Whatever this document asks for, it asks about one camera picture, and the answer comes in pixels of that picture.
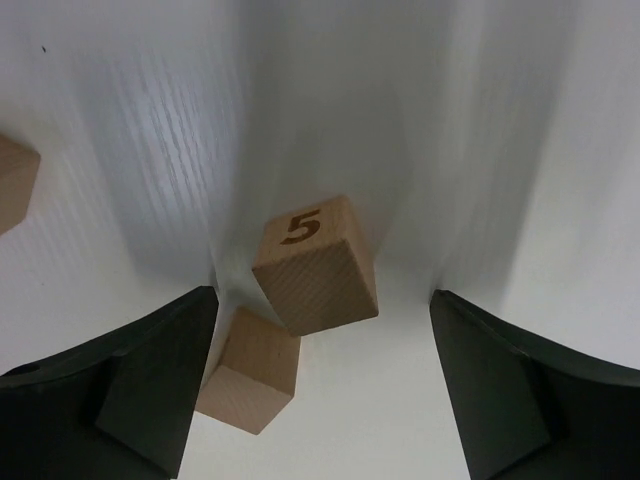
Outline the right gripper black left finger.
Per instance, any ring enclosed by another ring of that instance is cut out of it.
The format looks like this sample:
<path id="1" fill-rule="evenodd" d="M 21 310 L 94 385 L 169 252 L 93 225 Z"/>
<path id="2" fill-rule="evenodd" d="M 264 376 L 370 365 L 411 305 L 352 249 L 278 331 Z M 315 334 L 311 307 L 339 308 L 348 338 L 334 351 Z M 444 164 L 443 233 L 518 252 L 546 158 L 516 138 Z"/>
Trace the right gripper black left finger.
<path id="1" fill-rule="evenodd" d="M 4 479 L 175 479 L 216 324 L 200 286 L 1 377 Z"/>

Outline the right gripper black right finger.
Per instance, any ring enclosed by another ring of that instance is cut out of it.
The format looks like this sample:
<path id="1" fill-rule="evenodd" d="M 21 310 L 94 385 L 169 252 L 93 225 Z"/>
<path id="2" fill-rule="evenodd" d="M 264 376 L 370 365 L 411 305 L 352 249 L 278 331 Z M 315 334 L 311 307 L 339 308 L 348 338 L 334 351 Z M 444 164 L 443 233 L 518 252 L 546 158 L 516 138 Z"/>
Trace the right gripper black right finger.
<path id="1" fill-rule="evenodd" d="M 447 290 L 430 316 L 473 479 L 636 479 L 639 373 Z"/>

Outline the wooden cube number five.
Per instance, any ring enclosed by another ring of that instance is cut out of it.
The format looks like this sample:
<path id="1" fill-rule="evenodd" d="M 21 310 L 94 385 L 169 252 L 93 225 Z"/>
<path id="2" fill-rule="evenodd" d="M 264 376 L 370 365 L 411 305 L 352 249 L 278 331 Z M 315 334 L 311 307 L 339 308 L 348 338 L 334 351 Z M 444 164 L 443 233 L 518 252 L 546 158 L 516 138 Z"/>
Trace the wooden cube number five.
<path id="1" fill-rule="evenodd" d="M 252 273 L 295 336 L 379 315 L 373 255 L 344 195 L 269 220 Z"/>

